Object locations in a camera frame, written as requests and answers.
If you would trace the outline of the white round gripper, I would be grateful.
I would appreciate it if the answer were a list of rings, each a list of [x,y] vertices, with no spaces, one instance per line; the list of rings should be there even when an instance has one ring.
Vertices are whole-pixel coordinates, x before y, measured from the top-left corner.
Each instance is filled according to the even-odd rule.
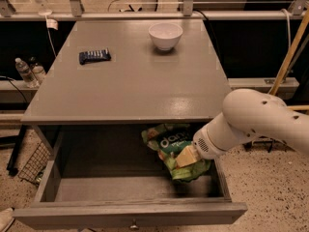
[[[232,148],[251,142],[256,138],[257,135],[253,132],[241,131],[232,127],[224,115],[220,113],[195,132],[193,145],[183,148],[176,157],[176,163],[178,167],[185,167],[201,158],[214,160]]]

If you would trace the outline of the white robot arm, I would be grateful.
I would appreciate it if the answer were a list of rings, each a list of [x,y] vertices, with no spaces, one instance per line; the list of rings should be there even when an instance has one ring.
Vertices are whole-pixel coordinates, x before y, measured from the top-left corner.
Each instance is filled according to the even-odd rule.
[[[232,148],[261,136],[279,140],[309,154],[309,116],[291,110],[280,98],[252,89],[229,93],[222,112],[193,136],[176,157],[178,167],[214,160]]]

